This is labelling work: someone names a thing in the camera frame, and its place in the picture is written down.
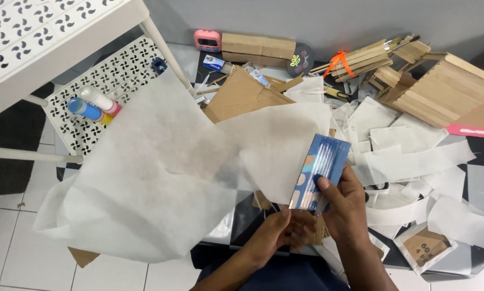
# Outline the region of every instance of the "white tile floor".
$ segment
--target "white tile floor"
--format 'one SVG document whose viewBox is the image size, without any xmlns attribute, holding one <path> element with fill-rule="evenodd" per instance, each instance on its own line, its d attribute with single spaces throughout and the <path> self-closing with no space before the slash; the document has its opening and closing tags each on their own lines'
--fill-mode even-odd
<svg viewBox="0 0 484 291">
<path fill-rule="evenodd" d="M 171 50 L 188 73 L 196 70 L 197 58 L 188 55 L 196 56 L 196 51 L 182 46 Z M 48 123 L 38 150 L 55 152 L 54 138 Z M 193 286 L 200 271 L 189 257 L 145 264 L 101 255 L 81 269 L 64 245 L 33 233 L 39 205 L 57 183 L 55 167 L 54 162 L 35 162 L 24 194 L 0 196 L 0 291 L 173 291 Z M 21 202 L 25 206 L 18 210 Z M 432 284 L 408 270 L 388 269 L 388 274 L 400 291 L 484 291 L 484 270 L 473 279 Z"/>
</svg>

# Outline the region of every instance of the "white metal rod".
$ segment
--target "white metal rod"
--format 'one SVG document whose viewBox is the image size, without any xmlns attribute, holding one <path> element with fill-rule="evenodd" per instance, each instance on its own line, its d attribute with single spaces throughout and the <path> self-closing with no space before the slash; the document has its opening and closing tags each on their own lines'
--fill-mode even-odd
<svg viewBox="0 0 484 291">
<path fill-rule="evenodd" d="M 181 83 L 188 90 L 188 92 L 190 92 L 191 95 L 195 94 L 195 90 L 193 89 L 192 84 L 190 84 L 190 81 L 188 80 L 188 78 L 186 78 L 186 76 L 182 72 L 181 67 L 179 67 L 179 64 L 174 58 L 174 55 L 172 54 L 172 52 L 170 51 L 170 48 L 168 47 L 165 40 L 161 36 L 161 33 L 159 33 L 158 28 L 155 27 L 155 24 L 152 21 L 152 19 L 148 17 L 141 23 L 141 26 L 147 32 L 147 35 L 155 43 L 155 46 L 158 47 L 159 51 L 165 58 L 168 65 L 172 68 L 172 70 L 174 70 L 174 73 L 176 74 L 177 78 L 179 78 L 179 81 L 181 81 Z"/>
<path fill-rule="evenodd" d="M 37 105 L 41 105 L 42 107 L 46 107 L 46 105 L 48 105 L 48 100 L 44 100 L 43 98 L 39 98 L 33 95 L 28 95 L 25 98 L 23 98 L 23 100 L 35 103 Z"/>
<path fill-rule="evenodd" d="M 47 161 L 47 162 L 83 162 L 82 156 L 43 154 L 32 151 L 13 150 L 0 148 L 0 158 L 12 158 L 15 160 Z"/>
</svg>

